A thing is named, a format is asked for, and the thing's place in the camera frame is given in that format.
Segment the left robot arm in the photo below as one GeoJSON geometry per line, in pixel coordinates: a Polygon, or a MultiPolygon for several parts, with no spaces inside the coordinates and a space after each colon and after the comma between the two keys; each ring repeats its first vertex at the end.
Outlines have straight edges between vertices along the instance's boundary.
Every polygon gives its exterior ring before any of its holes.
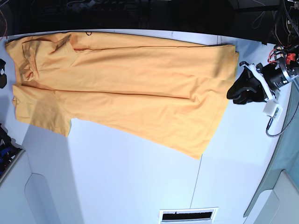
{"type": "Polygon", "coordinates": [[[244,70],[227,92],[227,99],[234,104],[275,100],[280,88],[299,76],[299,2],[282,0],[268,8],[276,10],[277,15],[262,43],[266,45],[274,36],[278,44],[269,53],[265,66],[239,63],[244,70]]]}

